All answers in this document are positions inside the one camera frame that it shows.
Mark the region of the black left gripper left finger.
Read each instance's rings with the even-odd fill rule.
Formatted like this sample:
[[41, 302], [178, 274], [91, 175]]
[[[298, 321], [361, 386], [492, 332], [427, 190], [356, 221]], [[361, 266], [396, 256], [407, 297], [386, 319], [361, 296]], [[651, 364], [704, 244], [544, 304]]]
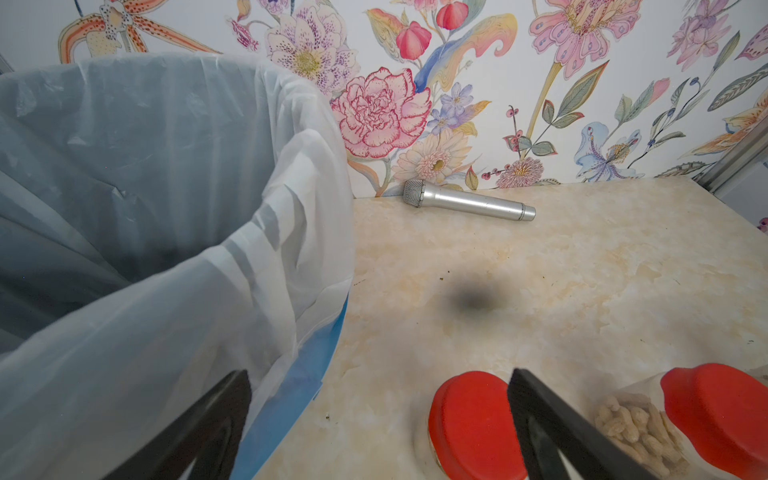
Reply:
[[245, 370], [232, 371], [108, 479], [228, 479], [252, 391]]

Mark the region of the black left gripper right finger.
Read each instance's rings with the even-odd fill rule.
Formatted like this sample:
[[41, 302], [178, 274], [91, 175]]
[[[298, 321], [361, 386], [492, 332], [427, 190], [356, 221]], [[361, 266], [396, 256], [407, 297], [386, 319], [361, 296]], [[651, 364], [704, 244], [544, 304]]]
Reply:
[[568, 479], [564, 460], [583, 479], [653, 477], [529, 370], [513, 370], [507, 398], [530, 479]]

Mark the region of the black bin with white liner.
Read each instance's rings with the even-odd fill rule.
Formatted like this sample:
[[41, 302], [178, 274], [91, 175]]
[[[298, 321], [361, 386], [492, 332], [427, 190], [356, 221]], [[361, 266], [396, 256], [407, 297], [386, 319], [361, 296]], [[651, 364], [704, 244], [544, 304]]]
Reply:
[[252, 57], [1, 78], [1, 475], [102, 479], [225, 377], [254, 477], [321, 389], [354, 270], [328, 99]]

